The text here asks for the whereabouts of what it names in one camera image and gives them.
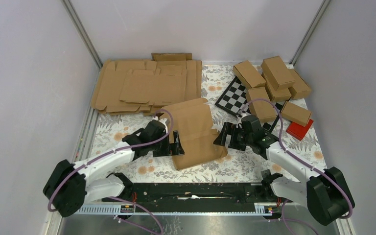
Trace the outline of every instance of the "black and white checkerboard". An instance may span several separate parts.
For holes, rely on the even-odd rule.
[[[246,93],[246,88],[243,86],[241,81],[237,77],[235,77],[233,81],[228,85],[227,89],[220,96],[220,98],[218,98],[215,105],[218,108],[226,111],[227,113],[238,117],[238,111],[243,105],[247,103]],[[276,108],[282,110],[283,104],[284,101],[276,103]],[[249,107],[246,108],[245,112],[247,114],[251,114]],[[274,122],[268,122],[263,124],[263,128],[271,133],[278,121],[279,116],[276,117]]]

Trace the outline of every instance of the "brown cardboard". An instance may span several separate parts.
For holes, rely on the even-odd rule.
[[[197,98],[201,98],[201,82],[202,82],[202,61],[196,60],[197,64]]]
[[[276,91],[292,87],[295,83],[295,78],[287,69],[280,56],[264,59],[261,69]]]
[[[186,78],[186,89],[185,89],[185,100],[192,100],[197,98],[197,71],[201,72],[201,66],[197,66],[195,60],[188,61],[159,61],[157,62],[157,67],[160,69],[174,69],[181,67],[182,69],[187,70]]]
[[[154,61],[106,61],[103,65],[96,90],[92,99],[92,107],[97,110],[114,112],[137,112],[144,104],[126,104],[120,101],[126,74],[128,70],[144,70],[156,67]]]
[[[288,101],[283,105],[281,114],[283,118],[301,126],[306,126],[312,116],[311,111]]]
[[[156,106],[180,103],[185,100],[186,81],[186,70],[129,70],[120,100]]]
[[[153,53],[152,58],[157,61],[150,59],[107,60],[100,71],[91,106],[102,114],[149,112],[146,110],[150,109],[152,102],[134,103],[120,100],[129,70],[137,71],[138,75],[146,76],[151,75],[151,71],[158,71],[160,75],[181,75],[182,72],[179,74],[177,71],[186,70],[184,100],[201,97],[202,63],[200,60],[192,60],[192,54],[190,53]]]
[[[271,82],[269,82],[266,78],[266,75],[263,73],[263,78],[266,80],[266,88],[267,94],[269,95],[270,101],[272,102],[279,102],[289,100],[292,96],[288,88],[285,89],[278,89],[277,91],[273,88]]]
[[[247,101],[256,98],[269,99],[264,87],[248,89],[246,93]],[[256,115],[261,123],[271,122],[276,119],[276,111],[271,104],[265,101],[255,101],[250,105],[250,112]]]
[[[306,98],[312,92],[310,86],[299,76],[294,69],[289,70],[292,76],[295,78],[295,83],[292,87],[289,87],[289,91],[292,94],[292,99]]]
[[[205,104],[207,99],[198,98],[182,103],[163,107],[171,112],[174,118],[173,130],[179,132],[183,156],[172,156],[178,170],[206,163],[227,155],[227,148],[214,145],[218,137],[217,130],[212,129],[213,122],[210,106]]]
[[[153,61],[192,60],[192,53],[152,53]]]
[[[257,69],[248,60],[234,65],[233,72],[247,89],[264,87],[266,83]]]

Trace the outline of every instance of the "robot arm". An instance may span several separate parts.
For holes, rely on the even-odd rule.
[[[261,127],[257,117],[245,116],[237,125],[225,122],[214,144],[224,146],[227,135],[231,135],[229,148],[244,151],[246,146],[249,146],[254,153],[280,165],[299,180],[295,182],[279,173],[271,175],[270,172],[263,172],[265,175],[262,185],[268,196],[288,198],[307,207],[311,215],[323,225],[333,222],[349,211],[348,203],[342,194],[322,175],[289,156],[281,148],[279,139]],[[324,173],[342,188],[354,207],[355,203],[342,172],[332,167],[325,169]]]
[[[66,181],[52,202],[61,216],[67,217],[72,215],[85,203],[105,197],[119,196],[125,187],[124,182],[115,175],[101,178],[106,172],[145,156],[149,151],[153,151],[153,157],[160,157],[183,155],[184,150],[179,142],[178,131],[173,132],[174,143],[169,143],[169,137],[167,136],[156,144],[117,150],[130,145],[149,143],[161,138],[166,133],[166,118],[159,121],[152,120],[146,128],[141,128],[124,137],[114,148],[100,154],[99,156],[103,155],[104,157],[98,161],[94,160],[95,158],[99,158],[99,156],[73,164],[67,160],[63,160],[55,167],[43,189],[43,193],[50,199],[55,189],[67,175],[85,165],[86,167],[78,170]]]

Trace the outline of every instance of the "white wall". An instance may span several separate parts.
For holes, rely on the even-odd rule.
[[[98,69],[61,1],[0,0],[0,235],[36,235]]]
[[[333,1],[297,69],[325,160],[352,191],[355,231],[376,234],[376,0]]]
[[[72,0],[100,58],[192,52],[203,62],[296,52],[322,0]]]

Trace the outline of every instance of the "table surface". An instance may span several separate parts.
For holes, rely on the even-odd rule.
[[[214,105],[235,76],[232,67],[223,65],[202,66],[201,97],[208,100],[214,127],[219,130],[221,130],[225,121],[237,122],[234,116]],[[292,100],[292,103],[306,108],[304,99]],[[100,115],[91,156],[112,148],[124,136],[145,127],[150,120],[151,117],[144,117],[143,114]],[[305,138],[299,141],[285,132],[290,122],[283,120],[282,140],[286,147],[307,159],[313,166],[319,169],[326,168],[314,127],[312,126]],[[280,122],[277,123],[273,134],[278,135],[279,130]],[[124,173],[132,182],[143,183],[260,182],[260,172],[266,169],[270,169],[272,173],[278,172],[296,180],[279,165],[254,154],[250,148],[247,148],[245,152],[229,149],[228,153],[222,159],[185,170],[176,170],[171,157],[153,158],[152,154],[149,153],[147,156],[119,166],[113,171]]]

